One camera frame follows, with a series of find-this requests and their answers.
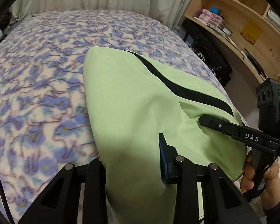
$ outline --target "black stripe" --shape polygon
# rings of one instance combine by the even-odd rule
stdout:
[[[131,51],[128,51],[128,52],[135,55],[146,66],[146,68],[150,71],[150,73],[155,75],[158,79],[160,79],[170,89],[170,91],[172,93],[174,93],[176,96],[179,96],[184,99],[189,99],[191,101],[196,101],[196,102],[199,102],[199,103],[202,103],[205,105],[214,106],[233,116],[231,107],[223,100],[181,87],[181,86],[175,84],[174,82],[169,81],[152,64],[150,64],[150,62],[148,62],[142,56],[140,56],[134,52],[131,52]]]

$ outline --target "bed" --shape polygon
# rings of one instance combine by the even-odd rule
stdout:
[[[230,101],[204,62],[156,20],[111,10],[27,19],[0,44],[0,177],[15,220],[65,163],[98,156],[83,87],[93,46],[149,56],[202,78]]]

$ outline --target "light green fabric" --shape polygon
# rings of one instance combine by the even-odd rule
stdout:
[[[220,91],[200,78],[145,58],[174,83],[229,104]],[[209,114],[241,124],[232,106],[235,117],[175,96],[136,56],[104,47],[94,47],[87,53],[84,86],[116,223],[173,222],[176,186],[161,181],[158,133],[164,134],[178,154],[196,164],[215,162],[234,181],[242,174],[245,145],[198,123],[202,114]]]

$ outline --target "wooden desk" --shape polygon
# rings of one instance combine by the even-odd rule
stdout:
[[[210,27],[194,19],[197,10],[210,9],[212,6],[222,9],[226,27],[233,32],[230,38],[239,50]],[[277,79],[280,73],[280,33],[265,19],[268,10],[269,4],[265,0],[192,0],[184,15],[208,31],[209,38],[254,92],[255,87],[262,83],[263,79],[240,51],[246,48],[252,52],[268,77]],[[262,29],[254,45],[240,34],[249,21]]]

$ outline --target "yellow sticky note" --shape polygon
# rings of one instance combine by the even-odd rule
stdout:
[[[255,23],[249,21],[242,29],[241,35],[248,40],[250,43],[255,44],[259,38],[262,29],[259,28]]]

